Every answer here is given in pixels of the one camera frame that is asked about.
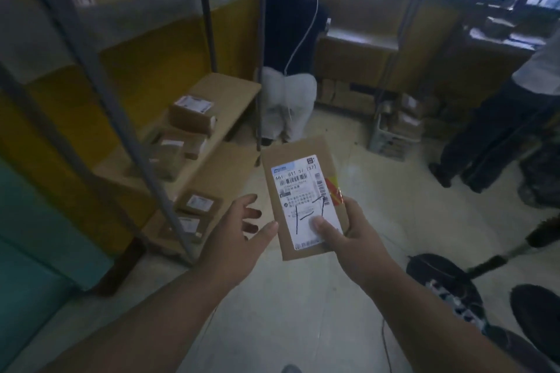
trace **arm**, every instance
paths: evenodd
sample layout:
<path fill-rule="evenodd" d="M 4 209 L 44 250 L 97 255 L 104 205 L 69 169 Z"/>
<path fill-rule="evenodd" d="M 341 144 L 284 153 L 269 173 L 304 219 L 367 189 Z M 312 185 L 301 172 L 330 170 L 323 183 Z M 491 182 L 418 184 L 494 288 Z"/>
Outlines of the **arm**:
<path fill-rule="evenodd" d="M 248 276 L 278 231 L 269 223 L 247 241 L 243 232 L 260 217 L 247 206 L 256 195 L 234 201 L 216 226 L 197 266 L 145 299 L 121 318 L 62 353 L 43 372 L 175 372 L 206 319 Z"/>
<path fill-rule="evenodd" d="M 443 301 L 410 278 L 391 259 L 356 201 L 345 198 L 348 236 L 322 217 L 317 233 L 336 252 L 348 277 L 381 311 L 418 373 L 512 373 L 521 368 Z"/>

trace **shelf post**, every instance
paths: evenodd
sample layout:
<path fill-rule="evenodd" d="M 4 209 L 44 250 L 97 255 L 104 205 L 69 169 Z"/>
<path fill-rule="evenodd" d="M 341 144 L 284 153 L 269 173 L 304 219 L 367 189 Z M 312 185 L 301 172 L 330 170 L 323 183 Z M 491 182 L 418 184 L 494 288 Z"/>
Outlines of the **shelf post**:
<path fill-rule="evenodd" d="M 216 45 L 214 43 L 214 29 L 212 28 L 212 12 L 210 11 L 210 0 L 200 0 L 202 3 L 202 14 L 204 15 L 204 29 L 206 30 L 206 41 L 210 51 L 210 67 L 213 73 L 218 72 L 218 61 L 216 60 Z"/>
<path fill-rule="evenodd" d="M 41 108 L 39 108 L 25 88 L 16 81 L 3 64 L 0 64 L 0 87 L 5 94 L 8 95 L 14 105 L 22 111 L 39 134 L 43 135 L 43 137 L 54 146 L 54 149 L 58 151 L 60 156 L 72 170 L 74 170 L 75 174 L 95 193 L 99 201 L 116 215 L 133 236 L 140 239 L 144 243 L 144 246 L 147 246 L 147 239 L 142 234 L 140 228 L 115 199 L 113 199 L 105 186 L 103 186 L 101 180 L 95 177 L 94 173 L 88 169 L 66 137 L 60 134 L 54 123 L 46 116 Z"/>
<path fill-rule="evenodd" d="M 179 242 L 185 248 L 187 257 L 193 261 L 189 250 L 189 241 L 183 232 L 181 223 L 173 210 L 173 204 L 156 178 L 150 163 L 144 155 L 144 149 L 136 138 L 134 127 L 126 112 L 120 106 L 116 92 L 110 84 L 107 72 L 89 41 L 88 34 L 80 21 L 72 0 L 39 0 L 44 6 L 54 28 L 63 39 L 66 48 L 86 75 L 90 86 L 97 94 L 99 104 L 109 123 L 122 142 L 134 164 L 141 171 L 142 178 L 157 201 L 161 212 L 177 234 Z"/>
<path fill-rule="evenodd" d="M 266 13 L 266 3 L 267 0 L 259 0 L 259 36 L 258 36 L 258 44 L 259 44 L 259 65 L 258 65 L 258 72 L 257 72 L 257 80 L 259 84 L 263 83 L 263 67 L 264 67 L 264 24 L 265 24 L 265 13 Z M 260 114 L 260 95 L 262 94 L 261 91 L 255 97 L 255 111 L 256 111 L 256 150 L 260 152 L 260 143 L 262 141 L 262 120 Z"/>

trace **white shirt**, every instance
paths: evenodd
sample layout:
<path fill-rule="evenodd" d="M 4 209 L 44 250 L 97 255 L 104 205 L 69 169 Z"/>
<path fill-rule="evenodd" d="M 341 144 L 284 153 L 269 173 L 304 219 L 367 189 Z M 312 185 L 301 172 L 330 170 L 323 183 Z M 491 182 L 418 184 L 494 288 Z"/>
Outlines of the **white shirt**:
<path fill-rule="evenodd" d="M 533 93 L 560 96 L 560 28 L 511 78 Z"/>

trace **barcode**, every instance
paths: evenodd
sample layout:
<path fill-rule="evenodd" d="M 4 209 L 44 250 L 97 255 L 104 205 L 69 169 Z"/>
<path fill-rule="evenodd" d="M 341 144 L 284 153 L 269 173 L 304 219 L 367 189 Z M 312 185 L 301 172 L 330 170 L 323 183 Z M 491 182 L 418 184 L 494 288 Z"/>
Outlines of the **barcode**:
<path fill-rule="evenodd" d="M 280 180 L 280 186 L 284 186 L 285 184 L 299 182 L 300 180 L 305 180 L 307 178 L 307 174 L 303 173 L 300 175 L 295 175 L 294 177 L 288 177 L 286 180 Z"/>
<path fill-rule="evenodd" d="M 312 240 L 308 240 L 307 242 L 304 242 L 304 243 L 296 243 L 294 245 L 294 247 L 296 248 L 296 250 L 300 250 L 300 249 L 305 249 L 305 248 L 315 246 L 319 242 L 321 242 L 320 239 L 312 239 Z"/>
<path fill-rule="evenodd" d="M 321 180 L 321 174 L 320 173 L 315 174 L 315 181 L 317 182 L 317 186 L 319 188 L 318 191 L 321 192 L 321 196 L 323 197 L 323 200 L 325 201 L 325 205 L 330 205 L 329 199 L 326 197 L 325 182 Z"/>

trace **tiled floor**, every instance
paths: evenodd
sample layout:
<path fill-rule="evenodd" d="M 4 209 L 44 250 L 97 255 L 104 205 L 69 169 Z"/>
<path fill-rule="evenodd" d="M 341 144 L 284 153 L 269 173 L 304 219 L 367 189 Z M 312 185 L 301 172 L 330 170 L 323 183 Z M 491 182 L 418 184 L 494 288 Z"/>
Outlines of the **tiled floor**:
<path fill-rule="evenodd" d="M 487 192 L 472 193 L 458 180 L 441 188 L 426 162 L 441 144 L 423 142 L 405 163 L 369 153 L 360 121 L 317 109 L 309 136 L 326 136 L 344 194 L 362 205 L 391 255 L 404 267 L 407 255 L 425 251 L 468 267 L 521 242 L 535 225 L 557 214 L 525 206 L 516 195 L 521 176 L 512 165 Z M 248 128 L 236 140 L 250 141 Z M 259 195 L 263 225 L 272 219 L 261 168 L 245 193 Z M 508 304 L 517 284 L 533 283 L 560 293 L 560 249 L 520 258 L 476 281 L 490 321 L 521 333 Z M 183 269 L 148 256 L 116 297 L 69 302 L 26 348 L 9 373 L 32 372 L 71 343 L 116 318 Z M 207 321 L 181 365 L 181 372 L 276 373 L 288 363 L 304 373 L 388 372 L 382 346 L 382 317 L 341 271 L 332 254 L 282 262 L 277 240 L 249 278 L 231 292 Z M 388 328 L 394 372 L 412 371 Z"/>

